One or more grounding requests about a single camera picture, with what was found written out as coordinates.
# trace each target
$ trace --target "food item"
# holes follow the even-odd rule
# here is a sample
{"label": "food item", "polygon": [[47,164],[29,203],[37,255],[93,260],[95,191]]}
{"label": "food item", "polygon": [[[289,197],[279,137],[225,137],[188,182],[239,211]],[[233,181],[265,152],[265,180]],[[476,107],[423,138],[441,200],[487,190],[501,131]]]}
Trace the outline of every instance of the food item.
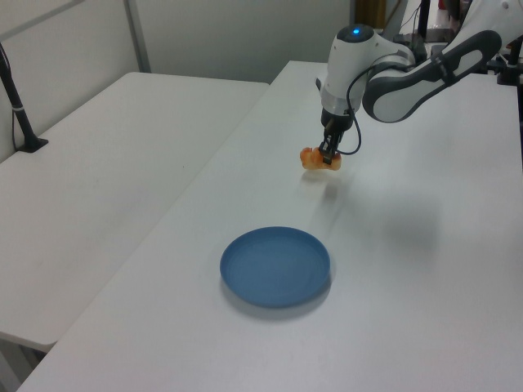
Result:
{"label": "food item", "polygon": [[306,147],[301,151],[300,159],[302,160],[303,168],[307,170],[338,170],[342,166],[342,156],[340,153],[336,153],[333,157],[333,162],[328,165],[327,163],[324,163],[324,157],[318,147],[314,149]]}

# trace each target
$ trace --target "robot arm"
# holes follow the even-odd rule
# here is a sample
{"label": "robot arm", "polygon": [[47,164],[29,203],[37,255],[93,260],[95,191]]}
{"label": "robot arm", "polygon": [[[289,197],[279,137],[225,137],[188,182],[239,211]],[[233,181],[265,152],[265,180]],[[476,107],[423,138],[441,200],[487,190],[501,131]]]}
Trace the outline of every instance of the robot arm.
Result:
{"label": "robot arm", "polygon": [[324,107],[320,146],[324,161],[330,162],[336,153],[362,102],[378,121],[402,121],[522,34],[523,0],[475,0],[456,38],[440,54],[413,68],[408,48],[388,42],[367,26],[344,28],[331,47],[328,75],[317,82]]}

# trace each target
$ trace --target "blue plate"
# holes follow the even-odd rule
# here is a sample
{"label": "blue plate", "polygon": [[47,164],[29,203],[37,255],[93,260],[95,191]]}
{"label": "blue plate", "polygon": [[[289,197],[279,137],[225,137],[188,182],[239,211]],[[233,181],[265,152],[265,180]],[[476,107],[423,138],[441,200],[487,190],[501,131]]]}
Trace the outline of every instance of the blue plate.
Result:
{"label": "blue plate", "polygon": [[284,307],[311,299],[327,283],[330,259],[312,235],[266,227],[238,237],[221,256],[220,272],[237,296],[255,305]]}

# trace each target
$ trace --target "table surface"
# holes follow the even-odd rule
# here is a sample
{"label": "table surface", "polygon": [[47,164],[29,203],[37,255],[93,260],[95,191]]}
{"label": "table surface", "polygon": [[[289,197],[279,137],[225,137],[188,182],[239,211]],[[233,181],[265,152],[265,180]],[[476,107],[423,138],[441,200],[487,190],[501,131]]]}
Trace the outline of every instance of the table surface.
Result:
{"label": "table surface", "polygon": [[[323,67],[284,69],[20,392],[523,389],[516,90],[470,75],[403,122],[361,110],[362,150],[304,172]],[[270,225],[329,250],[313,301],[221,281],[226,246]]]}
{"label": "table surface", "polygon": [[266,91],[130,73],[0,165],[0,338],[58,341]]}

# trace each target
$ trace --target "cable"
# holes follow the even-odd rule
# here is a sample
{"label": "cable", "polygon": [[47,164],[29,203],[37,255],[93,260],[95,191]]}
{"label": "cable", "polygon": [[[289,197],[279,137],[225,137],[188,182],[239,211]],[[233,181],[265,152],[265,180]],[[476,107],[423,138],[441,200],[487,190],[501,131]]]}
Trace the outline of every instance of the cable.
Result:
{"label": "cable", "polygon": [[420,7],[421,7],[421,5],[416,10],[416,16],[414,17],[414,22],[412,23],[412,37],[414,37],[414,30],[416,29],[416,18],[418,17],[418,12],[419,12]]}
{"label": "cable", "polygon": [[354,124],[356,125],[356,131],[358,132],[358,146],[353,151],[351,151],[350,153],[345,152],[345,151],[340,151],[339,149],[337,149],[336,152],[340,153],[341,155],[354,155],[358,151],[360,151],[360,147],[361,147],[361,130],[360,130],[360,125],[358,124],[358,120],[356,119],[356,116],[355,116],[355,113],[354,113],[354,109],[352,108],[351,99],[349,98],[349,95],[351,94],[352,86],[355,85],[355,83],[358,81],[358,79],[360,79],[363,75],[368,73],[375,66],[376,65],[371,65],[365,71],[361,72],[358,76],[356,76],[352,80],[351,84],[349,85],[349,88],[346,91],[346,102],[347,102],[347,105],[349,106],[349,115],[352,117],[352,120],[354,121]]}
{"label": "cable", "polygon": [[13,140],[13,149],[15,149],[15,152],[18,151],[18,148],[16,147],[15,142],[15,110],[12,110],[12,118],[11,118],[11,138]]}
{"label": "cable", "polygon": [[412,13],[412,15],[407,19],[407,21],[401,25],[400,29],[403,29],[403,27],[404,27],[406,24],[408,24],[408,23],[410,22],[410,20],[411,20],[411,19],[413,18],[413,16],[414,16],[414,14],[417,14],[417,13],[419,12],[419,8],[420,8],[421,6],[422,6],[422,5],[420,4],[420,5],[418,6],[418,8],[416,8],[416,9],[414,10],[414,12]]}
{"label": "cable", "polygon": [[[374,69],[376,66],[377,65],[371,65],[366,70],[364,70],[360,74],[358,74],[358,76],[356,76],[354,78],[354,80],[352,80],[351,84],[349,85],[349,88],[346,91],[346,102],[347,102],[347,105],[349,107],[349,115],[352,116],[352,120],[354,121],[354,124],[356,125],[356,131],[358,132],[358,146],[353,151],[351,151],[350,153],[345,152],[345,151],[340,151],[339,149],[337,149],[336,152],[340,153],[341,155],[354,155],[354,154],[356,154],[360,150],[360,147],[361,147],[361,130],[360,130],[360,125],[358,123],[358,120],[356,119],[356,115],[354,113],[354,109],[352,108],[352,105],[351,105],[351,98],[350,98],[351,89],[355,85],[355,83],[358,81],[358,79],[360,79],[363,75],[368,73],[370,70]],[[404,71],[406,71],[406,70],[408,70],[410,68],[413,68],[415,66],[416,65],[406,65],[406,66],[389,65],[389,66],[385,67],[384,69],[382,69],[381,72],[386,71],[388,69],[397,69],[397,70],[404,70]]]}

